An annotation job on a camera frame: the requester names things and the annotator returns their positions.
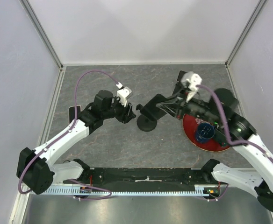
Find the round base phone stand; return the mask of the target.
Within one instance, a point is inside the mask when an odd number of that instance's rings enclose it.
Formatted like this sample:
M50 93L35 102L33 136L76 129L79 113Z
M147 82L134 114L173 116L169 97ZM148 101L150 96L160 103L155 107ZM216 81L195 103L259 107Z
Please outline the round base phone stand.
M137 127L144 132L151 132L157 126L157 121L152 117L147 108L138 104L136 110L140 112L140 116L137 118Z

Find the black phone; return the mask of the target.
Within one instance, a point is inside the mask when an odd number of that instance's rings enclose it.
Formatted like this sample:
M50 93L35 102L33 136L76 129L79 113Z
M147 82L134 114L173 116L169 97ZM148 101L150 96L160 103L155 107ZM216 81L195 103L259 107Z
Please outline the black phone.
M155 95L143 108L140 113L151 121L157 121L166 115L166 112L157 107L158 103L165 102L166 98L161 95Z

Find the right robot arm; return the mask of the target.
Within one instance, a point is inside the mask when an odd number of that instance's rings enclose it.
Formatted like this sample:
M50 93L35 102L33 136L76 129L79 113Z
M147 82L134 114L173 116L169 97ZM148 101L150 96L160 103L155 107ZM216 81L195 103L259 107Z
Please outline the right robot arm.
M219 161L209 161L210 167L201 171L202 180L208 184L217 180L246 191L257 198L263 207L273 212L273 154L248 120L235 113L231 106L221 102L218 91L204 85L199 85L199 88L210 93L211 99L208 103L188 99L191 91L182 89L157 102L156 107L177 119L187 114L210 124L217 124L216 130L223 141L241 154L258 175L248 175Z

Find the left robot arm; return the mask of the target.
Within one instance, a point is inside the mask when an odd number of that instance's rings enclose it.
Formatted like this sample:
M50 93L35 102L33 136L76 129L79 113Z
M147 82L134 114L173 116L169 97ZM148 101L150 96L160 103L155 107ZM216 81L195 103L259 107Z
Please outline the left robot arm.
M128 102L131 94L128 87L118 90L116 95L106 90L99 91L93 102L75 115L74 120L59 134L35 149L24 148L20 152L16 171L19 192L24 193L23 183L37 195L44 193L52 184L69 179L86 183L90 173L81 160L63 164L56 164L56 161L77 142L101 127L105 120L115 118L126 124L134 119L136 115Z

